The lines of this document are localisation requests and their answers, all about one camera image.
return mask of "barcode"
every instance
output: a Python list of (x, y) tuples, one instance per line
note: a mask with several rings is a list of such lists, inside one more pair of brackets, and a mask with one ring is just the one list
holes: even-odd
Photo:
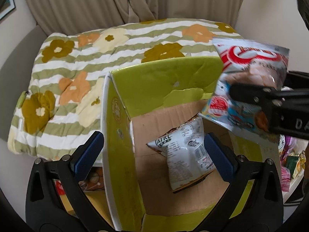
[(194, 150), (195, 157), (198, 160), (207, 155), (206, 149), (203, 145), (204, 144), (200, 145), (197, 149)]

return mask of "curtain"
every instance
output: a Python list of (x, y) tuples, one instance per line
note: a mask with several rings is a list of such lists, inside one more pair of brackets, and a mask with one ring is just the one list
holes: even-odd
[(197, 18), (234, 26), (242, 0), (26, 0), (47, 33), (75, 35), (163, 18)]

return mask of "silver bolt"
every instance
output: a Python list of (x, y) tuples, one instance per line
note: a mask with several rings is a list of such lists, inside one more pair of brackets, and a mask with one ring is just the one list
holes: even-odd
[(71, 156), (70, 156), (70, 154), (65, 154), (64, 156), (62, 156), (62, 160), (63, 161), (67, 161), (67, 160), (69, 160), (71, 158)]
[(278, 99), (272, 100), (272, 103), (273, 105), (278, 106), (278, 107), (282, 106), (282, 102)]
[(244, 156), (244, 155), (242, 155), (242, 154), (240, 154), (239, 156), (237, 156), (238, 157), (238, 160), (239, 161), (245, 161), (245, 159), (246, 159), (246, 157)]
[(267, 163), (272, 165), (273, 164), (273, 160), (272, 159), (267, 159)]
[(41, 158), (37, 158), (35, 161), (34, 161), (34, 164), (40, 164), (41, 163)]

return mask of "picture frame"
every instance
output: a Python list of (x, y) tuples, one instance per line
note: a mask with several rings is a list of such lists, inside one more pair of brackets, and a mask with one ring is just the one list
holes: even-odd
[(14, 0), (7, 0), (0, 8), (0, 21), (16, 8)]

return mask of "bed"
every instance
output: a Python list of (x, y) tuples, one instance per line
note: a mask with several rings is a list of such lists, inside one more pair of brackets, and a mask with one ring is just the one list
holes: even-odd
[(228, 24), (202, 19), (129, 23), (69, 36), (52, 33), (17, 100), (9, 150), (47, 160), (72, 154), (101, 129), (102, 89), (109, 71), (158, 59), (218, 55), (214, 36), (241, 37)]

